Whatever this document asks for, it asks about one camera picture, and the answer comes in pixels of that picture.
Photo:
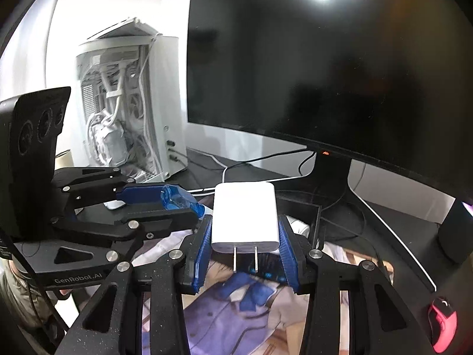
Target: computer monitor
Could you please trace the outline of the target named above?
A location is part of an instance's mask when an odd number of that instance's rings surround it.
[[[189,122],[324,149],[473,204],[473,27],[454,0],[191,0]]]

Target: clear blue bottle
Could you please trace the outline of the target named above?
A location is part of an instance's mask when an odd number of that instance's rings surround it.
[[[164,185],[161,190],[161,202],[163,207],[170,209],[190,208],[199,218],[205,213],[205,207],[199,204],[186,190],[176,185]]]

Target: purple light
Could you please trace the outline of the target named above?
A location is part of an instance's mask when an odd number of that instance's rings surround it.
[[[468,204],[465,204],[465,203],[462,203],[463,206],[465,207],[465,209],[470,213],[470,215],[472,216],[473,218],[473,207],[468,205]]]

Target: white power adapter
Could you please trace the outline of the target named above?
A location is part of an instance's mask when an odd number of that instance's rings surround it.
[[[237,253],[255,255],[279,248],[278,213],[274,186],[268,182],[221,183],[215,187],[212,248],[233,253],[233,270]]]

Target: monitor stand base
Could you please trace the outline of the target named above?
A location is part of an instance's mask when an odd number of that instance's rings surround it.
[[[324,198],[332,200],[328,204],[341,198],[344,202],[353,204],[364,213],[368,226],[381,235],[430,292],[435,292],[437,290],[436,284],[410,249],[370,205],[350,188],[348,184],[350,166],[350,158],[333,156],[332,154],[327,156],[322,152],[318,152],[314,169],[309,175],[300,178],[271,181],[278,195],[278,209],[282,208],[282,213],[287,213],[310,225],[315,213],[310,206],[304,206],[304,203],[297,203],[297,200],[291,204],[290,201],[281,200],[280,197],[284,197],[285,193],[288,195],[288,198],[290,194],[293,194],[294,196],[291,197],[295,199],[305,195],[306,199],[304,201],[307,201],[308,197],[310,200],[313,199],[315,204]]]

